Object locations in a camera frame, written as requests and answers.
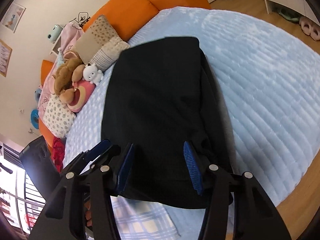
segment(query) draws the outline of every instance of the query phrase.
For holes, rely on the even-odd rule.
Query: red fabric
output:
[[[63,169],[63,159],[64,159],[64,150],[65,146],[60,138],[54,137],[53,138],[53,145],[52,145],[52,155],[53,155],[53,162],[59,172]]]

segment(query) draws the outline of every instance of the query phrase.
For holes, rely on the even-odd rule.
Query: pink slipper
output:
[[[319,41],[320,40],[320,27],[316,23],[313,23],[313,25],[312,25],[310,36],[315,41]]]
[[[301,16],[299,24],[301,25],[301,29],[304,32],[304,34],[310,35],[312,29],[312,21],[307,17]]]

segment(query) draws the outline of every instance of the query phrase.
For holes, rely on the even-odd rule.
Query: picture frame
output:
[[[0,74],[7,76],[12,49],[0,39]]]
[[[13,2],[2,20],[2,25],[15,33],[25,10],[25,7]]]

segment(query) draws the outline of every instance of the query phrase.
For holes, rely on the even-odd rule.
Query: silver bolt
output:
[[[110,167],[107,166],[107,165],[101,166],[101,168],[100,168],[100,171],[102,171],[102,172],[106,172],[106,171],[109,171],[109,170],[110,170]]]
[[[253,177],[252,173],[251,173],[251,172],[248,172],[248,171],[246,171],[246,172],[244,173],[244,176],[245,176],[247,179],[251,179],[251,178]]]
[[[72,179],[74,176],[75,176],[75,174],[73,172],[69,172],[66,174],[67,179]]]
[[[209,169],[210,169],[211,171],[217,171],[217,170],[219,169],[219,167],[218,167],[217,165],[215,165],[215,164],[211,164],[211,165],[209,166]]]

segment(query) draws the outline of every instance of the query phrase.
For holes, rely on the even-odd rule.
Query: white plush toy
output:
[[[91,84],[95,84],[96,86],[103,79],[103,73],[100,69],[96,67],[96,64],[92,65],[89,63],[85,66],[83,70],[83,80],[90,81]]]

